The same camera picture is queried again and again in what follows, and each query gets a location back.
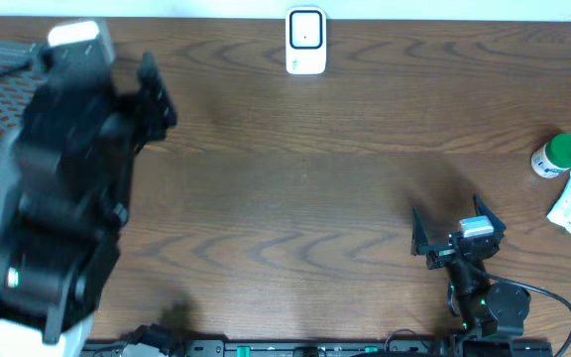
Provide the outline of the green lid jar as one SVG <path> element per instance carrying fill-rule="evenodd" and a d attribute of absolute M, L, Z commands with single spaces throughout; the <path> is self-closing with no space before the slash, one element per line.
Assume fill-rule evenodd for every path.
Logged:
<path fill-rule="evenodd" d="M 553 179 L 571 169 L 571 134 L 562 133 L 537 149 L 531 156 L 534 172 L 542 178 Z"/>

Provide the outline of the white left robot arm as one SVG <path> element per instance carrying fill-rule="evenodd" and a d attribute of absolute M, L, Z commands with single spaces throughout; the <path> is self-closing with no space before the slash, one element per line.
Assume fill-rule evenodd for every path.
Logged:
<path fill-rule="evenodd" d="M 33 50 L 44 81 L 0 144 L 0 356 L 77 356 L 119 259 L 134 164 L 176 113 L 152 54 L 120 93 L 92 42 Z"/>

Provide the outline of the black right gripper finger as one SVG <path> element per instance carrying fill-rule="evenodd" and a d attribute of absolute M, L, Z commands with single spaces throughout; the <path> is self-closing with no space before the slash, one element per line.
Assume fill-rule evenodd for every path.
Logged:
<path fill-rule="evenodd" d="M 506 224 L 486 205 L 479 194 L 473 195 L 473 202 L 476 214 L 488 218 L 494 228 L 496 239 L 501 242 L 507 229 Z"/>
<path fill-rule="evenodd" d="M 413 256 L 427 255 L 430 245 L 417 209 L 412 209 L 412 237 L 410 253 Z"/>

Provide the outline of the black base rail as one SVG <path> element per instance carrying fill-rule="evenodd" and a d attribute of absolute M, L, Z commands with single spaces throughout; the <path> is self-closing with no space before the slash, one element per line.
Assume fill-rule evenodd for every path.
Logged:
<path fill-rule="evenodd" d="M 81 357 L 349 357 L 349 356 L 537 356 L 553 354 L 547 342 L 468 341 L 452 347 L 447 338 L 419 336 L 408 330 L 386 340 L 239 341 L 220 336 L 187 339 L 159 325 L 142 325 L 119 340 L 89 340 Z"/>

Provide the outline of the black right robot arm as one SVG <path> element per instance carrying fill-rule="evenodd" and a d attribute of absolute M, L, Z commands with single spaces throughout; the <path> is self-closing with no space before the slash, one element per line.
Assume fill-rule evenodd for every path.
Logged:
<path fill-rule="evenodd" d="M 513 339 L 524 332 L 529 292 L 515 284 L 490 278 L 485 261 L 500 251 L 506 225 L 479 195 L 473 196 L 476 215 L 462 219 L 459 230 L 445 243 L 431 244 L 417 216 L 413 217 L 411 253 L 426 257 L 429 270 L 444 268 L 449 292 L 473 339 Z"/>

